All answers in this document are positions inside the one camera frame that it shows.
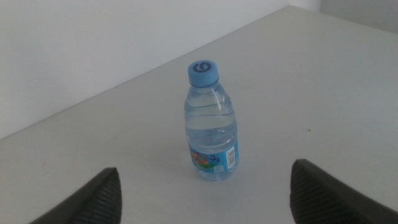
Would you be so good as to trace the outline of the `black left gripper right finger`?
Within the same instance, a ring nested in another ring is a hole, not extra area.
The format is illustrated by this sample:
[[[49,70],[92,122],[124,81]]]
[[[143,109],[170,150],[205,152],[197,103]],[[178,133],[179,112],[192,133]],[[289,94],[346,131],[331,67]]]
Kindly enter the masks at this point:
[[[302,224],[397,224],[397,212],[346,185],[306,159],[290,175],[290,209]]]

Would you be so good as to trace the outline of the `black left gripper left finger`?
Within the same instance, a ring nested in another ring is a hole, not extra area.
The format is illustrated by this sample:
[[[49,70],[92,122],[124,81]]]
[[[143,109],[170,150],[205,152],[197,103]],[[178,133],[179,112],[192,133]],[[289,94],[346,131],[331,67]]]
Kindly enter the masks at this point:
[[[119,224],[122,193],[115,167],[102,170],[82,188],[35,219],[33,224]]]

